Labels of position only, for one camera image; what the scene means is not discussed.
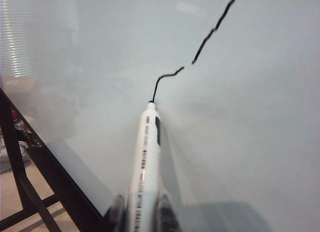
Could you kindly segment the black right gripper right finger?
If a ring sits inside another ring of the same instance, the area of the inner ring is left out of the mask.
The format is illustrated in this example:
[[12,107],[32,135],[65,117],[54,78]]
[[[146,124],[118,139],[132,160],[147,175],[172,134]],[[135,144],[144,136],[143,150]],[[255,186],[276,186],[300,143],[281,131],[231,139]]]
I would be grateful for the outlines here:
[[157,232],[178,232],[179,222],[167,194],[162,194],[158,200],[156,213]]

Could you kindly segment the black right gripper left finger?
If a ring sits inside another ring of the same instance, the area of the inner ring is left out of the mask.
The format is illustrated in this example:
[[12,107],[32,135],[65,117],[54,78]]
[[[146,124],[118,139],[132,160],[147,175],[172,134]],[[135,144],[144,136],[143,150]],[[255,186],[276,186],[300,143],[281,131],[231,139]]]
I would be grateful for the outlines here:
[[110,232],[122,232],[126,220],[126,198],[123,193],[118,193],[108,210],[108,221]]

